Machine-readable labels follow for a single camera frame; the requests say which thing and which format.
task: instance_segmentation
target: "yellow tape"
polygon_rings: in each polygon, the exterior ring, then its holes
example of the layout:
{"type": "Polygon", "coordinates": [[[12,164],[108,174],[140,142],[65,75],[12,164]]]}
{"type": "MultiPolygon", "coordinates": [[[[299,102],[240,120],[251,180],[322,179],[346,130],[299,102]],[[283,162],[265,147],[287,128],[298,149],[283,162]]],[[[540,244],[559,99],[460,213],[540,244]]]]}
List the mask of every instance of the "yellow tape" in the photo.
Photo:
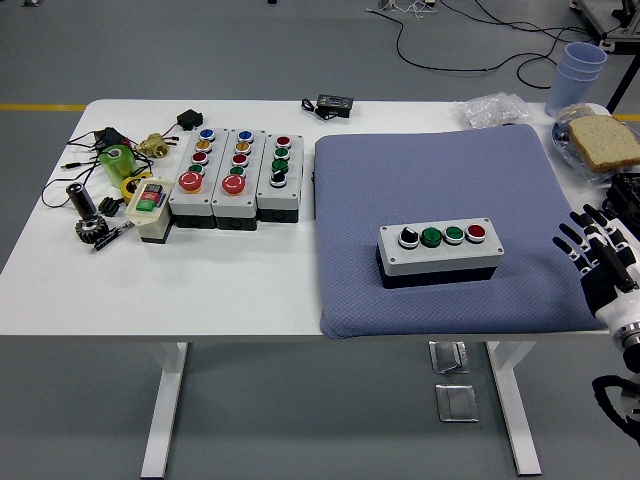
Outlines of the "yellow tape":
{"type": "Polygon", "coordinates": [[[140,180],[142,180],[143,178],[151,178],[151,173],[142,172],[141,174],[136,175],[135,177],[125,178],[122,182],[122,185],[120,185],[122,198],[124,198],[124,201],[127,205],[129,205],[129,202],[133,198],[133,194],[136,193],[136,188],[138,188],[138,184],[140,183],[140,180]]]}
{"type": "Polygon", "coordinates": [[[619,115],[614,113],[613,118],[619,122],[640,122],[640,115],[619,115]]]}
{"type": "Polygon", "coordinates": [[[0,103],[0,110],[13,112],[84,112],[86,105],[56,105],[49,103],[0,103]]]}

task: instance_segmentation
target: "gear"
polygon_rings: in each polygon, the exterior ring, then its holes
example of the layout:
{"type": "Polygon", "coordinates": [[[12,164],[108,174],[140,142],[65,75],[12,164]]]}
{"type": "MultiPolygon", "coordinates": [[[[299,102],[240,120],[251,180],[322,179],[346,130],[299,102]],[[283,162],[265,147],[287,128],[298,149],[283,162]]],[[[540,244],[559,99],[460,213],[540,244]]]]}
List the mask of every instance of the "gear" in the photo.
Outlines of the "gear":
{"type": "Polygon", "coordinates": [[[104,217],[96,215],[76,223],[76,233],[84,243],[95,243],[103,235],[109,233],[109,225],[104,217]]]}

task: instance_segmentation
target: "blue mat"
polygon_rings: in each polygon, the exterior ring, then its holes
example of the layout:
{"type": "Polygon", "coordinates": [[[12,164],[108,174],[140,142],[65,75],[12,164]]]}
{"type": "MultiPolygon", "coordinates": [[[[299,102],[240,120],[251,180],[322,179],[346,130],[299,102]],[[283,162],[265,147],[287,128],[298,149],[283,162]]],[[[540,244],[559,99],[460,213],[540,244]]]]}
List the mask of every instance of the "blue mat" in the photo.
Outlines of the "blue mat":
{"type": "Polygon", "coordinates": [[[528,125],[321,138],[315,203],[328,337],[604,328],[551,242],[571,209],[528,125]],[[382,286],[380,226],[476,217],[491,219],[505,249],[492,279],[382,286]]]}

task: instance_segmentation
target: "black base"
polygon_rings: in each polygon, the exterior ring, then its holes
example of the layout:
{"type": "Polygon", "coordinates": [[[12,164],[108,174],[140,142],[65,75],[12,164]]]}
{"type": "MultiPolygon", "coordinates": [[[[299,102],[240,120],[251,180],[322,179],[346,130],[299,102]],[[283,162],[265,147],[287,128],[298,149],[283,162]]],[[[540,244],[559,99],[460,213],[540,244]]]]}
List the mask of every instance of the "black base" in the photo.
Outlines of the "black base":
{"type": "Polygon", "coordinates": [[[300,211],[258,209],[258,215],[261,222],[298,223],[300,211]]]}
{"type": "Polygon", "coordinates": [[[220,230],[257,230],[258,222],[255,218],[216,217],[220,230]]]}
{"type": "Polygon", "coordinates": [[[164,236],[162,238],[151,238],[151,237],[140,237],[144,243],[167,243],[167,237],[169,236],[169,232],[171,231],[171,225],[173,223],[169,222],[167,225],[167,229],[164,232],[164,236]]]}
{"type": "Polygon", "coordinates": [[[173,219],[176,226],[180,228],[216,228],[216,220],[213,215],[210,217],[174,215],[173,219]]]}
{"type": "Polygon", "coordinates": [[[384,272],[380,249],[376,246],[376,261],[382,277],[384,288],[419,287],[422,285],[438,285],[442,283],[473,282],[489,280],[496,267],[474,268],[469,270],[450,270],[447,272],[417,273],[415,275],[398,275],[391,277],[384,272]]]}

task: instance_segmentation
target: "toast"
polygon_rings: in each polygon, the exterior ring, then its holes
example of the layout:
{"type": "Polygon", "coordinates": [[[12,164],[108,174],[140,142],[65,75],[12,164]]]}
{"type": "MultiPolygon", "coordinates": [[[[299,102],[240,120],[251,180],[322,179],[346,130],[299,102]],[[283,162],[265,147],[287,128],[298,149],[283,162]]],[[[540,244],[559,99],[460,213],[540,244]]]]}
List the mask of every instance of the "toast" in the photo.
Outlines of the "toast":
{"type": "Polygon", "coordinates": [[[569,142],[595,173],[640,164],[640,143],[625,125],[608,115],[588,115],[569,122],[569,142]]]}

